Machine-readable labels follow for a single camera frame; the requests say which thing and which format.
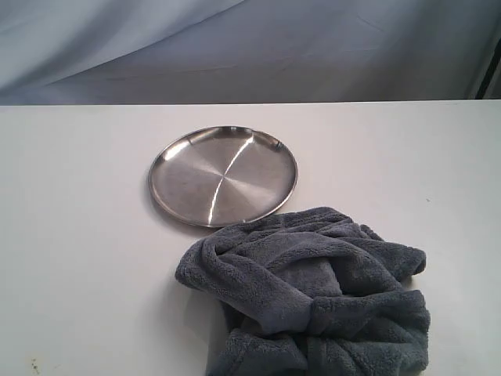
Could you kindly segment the grey-blue fluffy towel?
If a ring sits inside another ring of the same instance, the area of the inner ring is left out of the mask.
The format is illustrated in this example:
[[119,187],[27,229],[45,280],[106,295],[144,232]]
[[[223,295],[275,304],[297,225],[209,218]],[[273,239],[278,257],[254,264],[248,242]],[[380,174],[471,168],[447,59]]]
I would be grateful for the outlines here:
[[229,336],[212,375],[417,375],[431,316],[409,283],[426,254],[332,208],[228,226],[175,271],[217,299]]

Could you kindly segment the white backdrop cloth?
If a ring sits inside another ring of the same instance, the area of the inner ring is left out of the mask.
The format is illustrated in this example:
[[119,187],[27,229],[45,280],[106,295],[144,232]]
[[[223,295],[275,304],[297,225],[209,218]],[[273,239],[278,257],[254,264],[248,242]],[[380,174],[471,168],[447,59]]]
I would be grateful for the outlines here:
[[469,99],[497,1],[4,1],[1,102]]

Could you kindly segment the round stainless steel plate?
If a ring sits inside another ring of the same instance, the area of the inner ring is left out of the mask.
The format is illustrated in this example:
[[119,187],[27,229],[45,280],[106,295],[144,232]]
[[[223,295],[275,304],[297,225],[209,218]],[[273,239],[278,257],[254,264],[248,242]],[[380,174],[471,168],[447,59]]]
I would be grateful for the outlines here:
[[153,202],[172,218],[222,228],[276,212],[294,192],[297,178],[295,157],[276,137],[218,126],[166,146],[151,164],[147,182]]

